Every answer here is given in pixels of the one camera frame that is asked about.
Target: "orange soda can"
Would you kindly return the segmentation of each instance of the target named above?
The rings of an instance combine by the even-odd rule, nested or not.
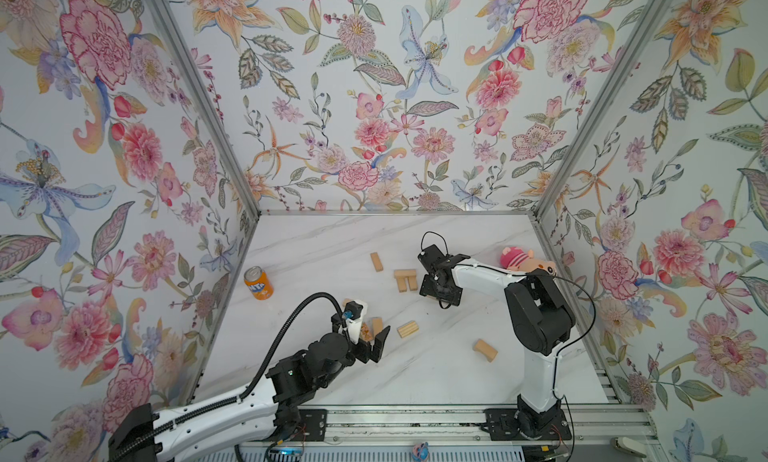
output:
[[[258,265],[246,270],[243,279],[256,299],[268,299],[275,292],[266,273]]]

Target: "orange lily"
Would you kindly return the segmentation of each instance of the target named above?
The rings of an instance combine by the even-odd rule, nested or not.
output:
[[[280,166],[282,165],[282,163],[280,162],[280,155],[281,154],[283,154],[283,156],[293,157],[294,159],[300,159],[300,160],[308,160],[308,159],[306,159],[305,157],[296,156],[296,155],[286,151],[286,149],[288,147],[295,146],[296,145],[295,143],[286,144],[284,146],[278,146],[277,145],[277,136],[275,135],[275,128],[272,127],[272,121],[270,121],[269,118],[267,118],[266,121],[270,124],[270,132],[272,132],[272,147],[270,147],[267,150],[263,150],[262,152],[259,152],[258,154],[256,154],[256,156],[254,157],[254,163],[252,163],[250,165],[248,170],[253,169],[254,166],[256,165],[256,162],[258,162],[260,158],[262,158],[262,157],[274,157],[274,160],[272,162],[273,167],[274,167],[275,161],[277,162],[277,170],[275,171],[274,175],[272,176],[272,178],[274,179],[275,176],[277,175],[277,173],[280,172]]]
[[[616,148],[616,152],[614,152],[613,157],[610,158],[607,164],[605,164],[605,167],[600,169],[598,173],[592,174],[588,170],[579,170],[577,173],[572,175],[571,177],[576,177],[579,174],[581,174],[581,182],[586,183],[587,185],[582,187],[581,189],[576,189],[575,192],[578,192],[579,190],[583,190],[582,193],[580,193],[578,196],[574,196],[571,199],[578,199],[580,197],[584,197],[587,194],[589,194],[589,191],[592,190],[592,187],[594,187],[594,192],[598,195],[598,206],[600,206],[600,210],[605,213],[605,210],[603,209],[603,201],[600,199],[600,186],[606,187],[608,190],[611,190],[611,188],[603,182],[602,179],[600,179],[600,176],[602,176],[606,170],[610,167],[611,163],[613,163],[614,159],[616,158],[616,154],[619,153],[618,147]]]

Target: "plush toy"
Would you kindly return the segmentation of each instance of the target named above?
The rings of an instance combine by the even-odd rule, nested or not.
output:
[[[543,269],[552,275],[558,273],[553,262],[534,259],[533,249],[526,253],[519,247],[504,247],[502,267],[516,273],[530,273],[534,269]]]

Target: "floral wallpaper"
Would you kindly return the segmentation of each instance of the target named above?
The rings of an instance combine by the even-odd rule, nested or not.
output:
[[[676,0],[544,220],[679,462],[768,457],[764,2]]]
[[[266,210],[530,209],[647,0],[169,0]]]
[[[142,0],[0,0],[0,67],[0,459],[103,460],[186,401],[254,221]]]

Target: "rectangular wooden block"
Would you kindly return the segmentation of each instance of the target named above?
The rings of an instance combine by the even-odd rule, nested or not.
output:
[[[384,270],[382,260],[379,259],[379,253],[371,253],[371,260],[373,261],[373,268],[376,269],[378,273]]]
[[[397,269],[395,271],[395,279],[398,277],[416,277],[416,269]]]
[[[371,324],[373,325],[373,337],[376,337],[384,329],[384,322],[381,317],[374,317],[371,319]]]
[[[478,339],[478,343],[475,344],[475,352],[480,352],[481,354],[485,355],[485,358],[488,360],[488,362],[493,362],[493,359],[496,358],[496,354],[498,354],[498,351],[488,345],[484,340]]]
[[[418,331],[418,325],[416,321],[411,321],[410,323],[407,323],[405,325],[401,325],[398,327],[397,332],[400,334],[401,339],[405,339],[410,334],[413,334]]]
[[[408,289],[406,288],[406,278],[398,277],[396,280],[397,280],[397,290],[401,293],[408,292]]]
[[[362,323],[360,326],[360,339],[366,342],[371,342],[373,340],[373,334],[371,334],[371,330],[368,329],[366,323]]]

